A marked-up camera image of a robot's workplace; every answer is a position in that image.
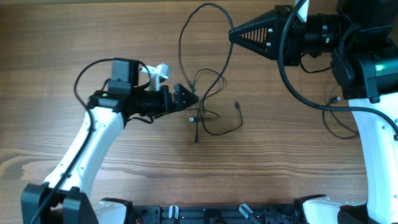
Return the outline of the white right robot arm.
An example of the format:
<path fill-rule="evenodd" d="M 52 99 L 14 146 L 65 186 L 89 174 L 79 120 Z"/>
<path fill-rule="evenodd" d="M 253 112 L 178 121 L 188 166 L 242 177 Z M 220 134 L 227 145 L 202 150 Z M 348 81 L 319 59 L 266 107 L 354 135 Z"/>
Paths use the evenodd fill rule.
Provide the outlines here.
<path fill-rule="evenodd" d="M 396 1 L 340 1 L 335 16 L 310 19 L 307 3 L 279 6 L 277 63 L 284 85 L 303 104 L 319 105 L 290 84 L 285 64 L 311 50 L 331 52 L 332 73 L 348 101 L 363 148 L 368 182 L 365 202 L 317 196 L 302 203 L 307 223 L 397 222 L 397 47 L 388 35 Z"/>

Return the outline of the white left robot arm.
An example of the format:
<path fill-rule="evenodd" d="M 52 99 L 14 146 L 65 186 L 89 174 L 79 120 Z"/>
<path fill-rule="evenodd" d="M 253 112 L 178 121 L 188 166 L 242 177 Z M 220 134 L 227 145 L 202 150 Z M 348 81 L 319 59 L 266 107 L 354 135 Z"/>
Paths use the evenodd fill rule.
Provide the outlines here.
<path fill-rule="evenodd" d="M 196 110 L 203 121 L 203 98 L 195 79 L 169 91 L 165 64 L 150 67 L 139 60 L 112 59 L 111 78 L 84 104 L 84 122 L 59 165 L 41 185 L 29 184 L 21 196 L 24 223 L 159 223 L 160 211 L 148 217 L 132 202 L 105 198 L 92 206 L 88 195 L 105 155 L 128 122 L 151 124 L 163 115 Z"/>

